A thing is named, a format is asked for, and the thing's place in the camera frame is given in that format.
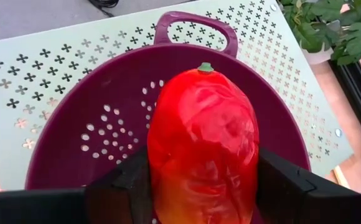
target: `gray floor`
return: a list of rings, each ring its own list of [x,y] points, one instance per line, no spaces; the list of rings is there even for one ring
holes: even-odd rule
[[[120,0],[116,16],[187,0]],[[105,19],[88,0],[0,0],[0,39]]]

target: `potted plant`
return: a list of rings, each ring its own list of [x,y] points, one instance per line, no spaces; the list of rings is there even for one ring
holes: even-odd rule
[[[347,65],[361,59],[361,0],[278,0],[302,49],[333,49],[331,60]],[[340,12],[344,4],[349,10]]]

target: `colander handle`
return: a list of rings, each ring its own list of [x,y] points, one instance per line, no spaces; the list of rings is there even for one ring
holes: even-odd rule
[[[171,43],[171,40],[168,38],[168,34],[167,34],[169,25],[174,22],[183,22],[183,21],[196,22],[218,30],[225,36],[228,42],[227,46],[225,47],[225,50],[223,50],[222,52],[234,58],[237,56],[237,36],[235,31],[229,25],[226,25],[225,23],[215,19],[211,19],[204,16],[198,16],[186,12],[172,11],[162,15],[157,23],[154,44]]]

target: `black cable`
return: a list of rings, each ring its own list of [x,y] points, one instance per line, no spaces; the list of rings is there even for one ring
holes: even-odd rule
[[[104,15],[108,17],[114,17],[110,12],[105,11],[103,8],[113,8],[116,7],[119,0],[88,0],[93,4],[97,9],[99,9]]]

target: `metal screw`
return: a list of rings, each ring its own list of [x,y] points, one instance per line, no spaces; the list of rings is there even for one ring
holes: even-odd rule
[[[341,137],[341,135],[342,135],[341,129],[337,128],[337,129],[335,130],[335,135],[336,135],[338,138]]]
[[[270,8],[272,9],[272,11],[276,11],[276,10],[278,10],[278,8],[276,7],[276,5],[275,5],[275,4],[270,5]]]

